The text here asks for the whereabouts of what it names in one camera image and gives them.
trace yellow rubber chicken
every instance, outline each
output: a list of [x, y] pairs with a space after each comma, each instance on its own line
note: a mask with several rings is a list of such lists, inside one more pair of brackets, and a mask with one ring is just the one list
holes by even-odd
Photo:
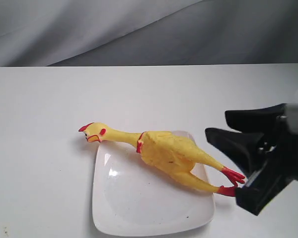
[[[235, 196], [237, 182], [244, 183], [245, 176], [216, 161], [189, 138], [173, 135], [170, 131], [127, 133], [111, 129], [99, 122], [87, 124], [79, 131], [85, 133], [88, 142], [109, 140], [131, 144], [141, 154], [142, 160], [146, 164], [158, 168], [175, 181], [193, 189]], [[221, 171], [234, 186], [215, 187], [199, 179], [190, 173], [195, 163], [205, 164]]]

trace table surface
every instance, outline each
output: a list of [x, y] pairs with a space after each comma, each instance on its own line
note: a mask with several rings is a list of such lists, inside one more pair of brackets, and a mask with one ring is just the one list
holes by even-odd
[[[157, 67], [0, 68], [0, 237], [110, 238], [91, 216], [97, 143], [78, 129], [91, 121], [141, 132], [186, 130], [206, 142], [206, 127], [226, 128], [225, 110], [290, 102], [298, 64]], [[207, 168], [215, 185], [229, 185]], [[297, 237], [298, 182], [258, 216], [215, 195], [208, 225], [167, 238]]]

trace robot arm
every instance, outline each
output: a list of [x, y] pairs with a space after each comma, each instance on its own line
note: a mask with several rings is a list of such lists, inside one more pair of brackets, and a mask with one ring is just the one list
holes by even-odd
[[207, 128], [207, 141], [244, 172], [236, 203], [258, 215], [292, 180], [298, 180], [298, 104], [226, 111], [227, 125], [240, 132]]

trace chicken body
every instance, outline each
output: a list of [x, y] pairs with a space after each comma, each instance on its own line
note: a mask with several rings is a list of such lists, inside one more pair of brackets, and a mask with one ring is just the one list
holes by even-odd
[[[170, 131], [126, 133], [98, 122], [83, 126], [79, 131], [85, 133], [88, 142], [110, 140], [133, 145], [146, 164], [158, 168], [175, 181], [193, 189], [235, 196], [237, 182], [244, 183], [243, 175], [226, 168], [189, 138], [173, 135]], [[195, 163], [202, 163], [221, 171], [234, 186], [215, 187], [199, 179], [191, 174]]]

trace white plate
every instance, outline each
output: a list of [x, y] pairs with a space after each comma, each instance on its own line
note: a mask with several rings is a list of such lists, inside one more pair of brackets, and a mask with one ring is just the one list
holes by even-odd
[[[176, 135], [192, 136], [184, 131]], [[205, 168], [192, 170], [208, 181]], [[147, 166], [134, 147], [102, 142], [93, 184], [93, 219], [103, 233], [116, 236], [155, 236], [203, 226], [214, 215], [213, 194], [183, 187]]]

